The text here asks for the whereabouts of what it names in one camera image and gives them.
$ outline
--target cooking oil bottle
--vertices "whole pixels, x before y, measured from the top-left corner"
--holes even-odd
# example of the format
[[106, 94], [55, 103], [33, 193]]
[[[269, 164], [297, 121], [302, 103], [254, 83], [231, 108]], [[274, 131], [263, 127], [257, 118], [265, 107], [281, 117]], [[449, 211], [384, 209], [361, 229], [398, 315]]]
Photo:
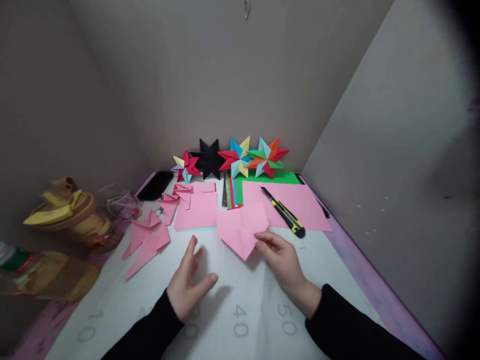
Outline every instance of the cooking oil bottle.
[[0, 291], [38, 299], [81, 300], [99, 269], [56, 251], [34, 253], [0, 241]]

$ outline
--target black smartphone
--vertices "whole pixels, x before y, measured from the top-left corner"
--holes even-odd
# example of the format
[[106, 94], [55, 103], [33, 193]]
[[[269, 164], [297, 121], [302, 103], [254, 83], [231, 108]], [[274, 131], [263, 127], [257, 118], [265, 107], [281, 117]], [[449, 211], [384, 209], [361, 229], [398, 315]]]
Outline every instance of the black smartphone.
[[157, 172], [140, 191], [137, 196], [138, 200], [153, 201], [160, 199], [173, 177], [174, 174], [170, 171]]

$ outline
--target origami star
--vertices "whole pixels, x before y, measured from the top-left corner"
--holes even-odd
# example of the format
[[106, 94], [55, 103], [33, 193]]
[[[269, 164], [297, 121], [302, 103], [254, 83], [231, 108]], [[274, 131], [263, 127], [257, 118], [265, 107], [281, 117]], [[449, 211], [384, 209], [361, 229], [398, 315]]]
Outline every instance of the origami star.
[[200, 171], [198, 171], [198, 169], [195, 167], [195, 164], [197, 163], [197, 160], [199, 158], [190, 158], [189, 152], [187, 150], [185, 150], [182, 158], [173, 156], [173, 159], [176, 162], [176, 166], [172, 167], [171, 171], [173, 171], [174, 173], [178, 173], [177, 182], [185, 180], [185, 182], [188, 184], [190, 182], [190, 179], [192, 178], [192, 175], [201, 175]]
[[231, 178], [234, 179], [238, 173], [242, 173], [246, 178], [249, 177], [247, 165], [250, 164], [252, 158], [248, 155], [250, 148], [250, 136], [240, 145], [230, 138], [230, 151], [219, 151], [218, 154], [226, 161], [220, 170], [231, 169]]
[[277, 137], [270, 145], [267, 145], [267, 143], [260, 138], [260, 141], [258, 142], [258, 150], [247, 151], [247, 153], [254, 159], [246, 168], [256, 168], [256, 178], [265, 172], [271, 179], [273, 179], [275, 169], [285, 168], [280, 159], [290, 150], [279, 149], [279, 141], [280, 138]]
[[200, 158], [197, 167], [203, 171], [203, 179], [206, 179], [208, 175], [213, 174], [218, 180], [220, 180], [220, 167], [224, 163], [224, 160], [219, 155], [218, 139], [210, 146], [200, 139], [200, 152], [190, 152], [190, 154], [194, 157]]

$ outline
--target cutting mat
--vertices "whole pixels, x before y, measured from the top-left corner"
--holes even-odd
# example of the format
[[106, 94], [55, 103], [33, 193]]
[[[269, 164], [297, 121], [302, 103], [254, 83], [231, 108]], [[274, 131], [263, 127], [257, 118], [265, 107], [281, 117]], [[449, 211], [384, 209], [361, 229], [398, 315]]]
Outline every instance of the cutting mat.
[[[223, 180], [215, 181], [219, 201]], [[173, 180], [167, 193], [171, 193]], [[158, 208], [145, 202], [144, 213]], [[305, 317], [276, 282], [260, 254], [246, 262], [217, 238], [216, 231], [174, 230], [171, 243], [128, 282], [123, 275], [136, 253], [121, 260], [130, 242], [129, 228], [48, 353], [47, 360], [100, 359], [141, 317], [150, 312], [180, 264], [192, 234], [204, 253], [195, 277], [216, 272], [218, 283], [200, 302], [170, 344], [163, 359], [327, 359], [305, 329]], [[305, 276], [317, 286], [328, 283], [357, 309], [384, 326], [335, 249], [320, 231], [298, 239], [285, 228], [270, 228], [294, 244]]]

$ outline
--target black sleeve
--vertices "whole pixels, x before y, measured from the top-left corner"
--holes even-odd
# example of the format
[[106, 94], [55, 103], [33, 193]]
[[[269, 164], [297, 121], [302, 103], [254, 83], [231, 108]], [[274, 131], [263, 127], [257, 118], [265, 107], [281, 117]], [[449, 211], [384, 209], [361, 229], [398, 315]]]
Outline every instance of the black sleeve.
[[345, 300], [330, 285], [305, 326], [318, 347], [337, 359], [423, 359]]
[[183, 326], [165, 289], [150, 314], [138, 320], [102, 360], [160, 359]]

